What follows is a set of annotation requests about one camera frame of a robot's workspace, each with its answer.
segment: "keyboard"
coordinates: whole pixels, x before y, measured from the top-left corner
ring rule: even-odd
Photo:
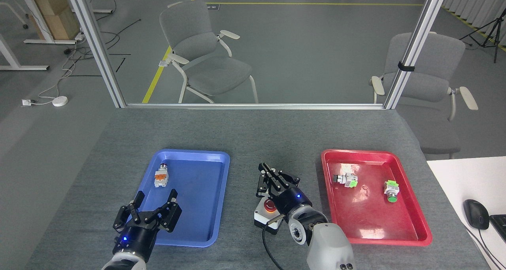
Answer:
[[[502,237],[502,240],[506,242],[506,215],[491,215],[490,222]]]

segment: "white desk leg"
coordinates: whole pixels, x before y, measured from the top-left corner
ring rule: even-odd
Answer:
[[[0,65],[0,70],[47,70],[48,65],[20,65],[18,59],[0,34],[0,51],[10,65]]]
[[[76,43],[76,40],[55,40],[53,39],[53,36],[49,32],[49,28],[47,27],[47,24],[44,21],[44,18],[42,17],[42,14],[40,14],[40,11],[38,10],[37,5],[35,4],[34,0],[25,0],[26,5],[30,9],[30,11],[33,14],[33,18],[35,18],[36,23],[38,27],[40,28],[40,32],[44,36],[43,40],[25,40],[25,43],[64,43],[64,44],[70,44],[73,45]]]
[[[112,9],[93,9],[93,13],[112,13]]]

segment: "tripod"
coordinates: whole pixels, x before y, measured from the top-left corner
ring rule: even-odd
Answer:
[[[506,15],[506,8],[504,9],[504,11],[502,11],[501,13],[501,16],[499,16],[499,18],[495,19],[495,20],[492,20],[490,21],[489,23],[479,27],[478,29],[474,30],[473,32],[463,36],[462,38],[460,38],[460,40],[466,38],[466,37],[470,37],[471,39],[473,39],[473,41],[475,41],[480,47],[482,48],[492,48],[492,47],[495,47],[495,55],[494,55],[494,63],[495,61],[497,60],[497,49],[499,49],[499,35],[500,35],[500,31],[501,31],[501,23],[502,21],[504,21],[504,16]],[[479,41],[476,41],[475,38],[473,38],[473,36],[471,36],[472,34],[474,34],[475,32],[483,29],[484,27],[490,25],[494,23],[494,26],[492,27],[492,30],[490,31],[490,33],[488,34],[487,38],[485,39],[485,41],[483,43],[480,43]],[[495,36],[492,36],[492,34],[494,34],[494,31],[495,29],[497,29],[497,32],[495,34]],[[492,39],[494,39],[494,45],[487,45],[487,43],[489,41],[491,41]]]

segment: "wall outlet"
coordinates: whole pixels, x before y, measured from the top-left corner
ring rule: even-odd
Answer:
[[[32,106],[32,104],[35,103],[35,101],[30,99],[21,99],[21,103],[23,104],[23,106]]]

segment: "gray chair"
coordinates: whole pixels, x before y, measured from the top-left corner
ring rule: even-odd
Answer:
[[[21,5],[19,5],[18,1],[17,0],[12,0],[12,1],[19,7],[19,9],[21,9],[21,12],[23,12],[23,14],[28,18],[28,14],[25,12],[25,9],[23,9],[23,7],[21,7]],[[0,2],[0,5],[4,5],[4,6],[8,7],[12,11],[12,13],[21,21],[21,23],[23,24],[23,28],[28,29],[28,25],[25,22],[25,20],[23,20],[23,18],[21,18],[21,16],[18,14],[18,12],[16,12],[16,10],[14,10],[14,8],[12,8],[12,6],[9,3]]]
[[[171,4],[160,14],[160,25],[172,52],[159,65],[168,66],[172,63],[183,76],[179,103],[183,102],[186,90],[214,103],[210,96],[233,90],[247,79],[251,81],[253,97],[258,103],[251,66],[233,59],[230,48],[222,39],[227,36],[236,40],[239,36],[226,30],[215,35],[211,30],[206,3],[196,0]],[[212,56],[200,62],[197,60],[189,68],[180,66],[214,52],[218,44],[225,48],[228,57]]]
[[[374,102],[378,95],[385,95],[383,87],[391,87],[402,60],[411,33],[398,34],[390,41],[385,70],[382,77],[372,77],[369,84],[374,88]],[[466,87],[450,88],[448,80],[459,64],[464,43],[457,39],[431,32],[416,61],[415,70],[410,74],[402,97],[422,101],[439,102],[450,96],[451,112],[445,115],[441,110],[427,106],[398,104],[396,110],[406,120],[420,143],[423,153],[453,154],[461,149],[459,138],[450,121],[455,117],[455,95],[462,95],[471,110],[478,106]]]

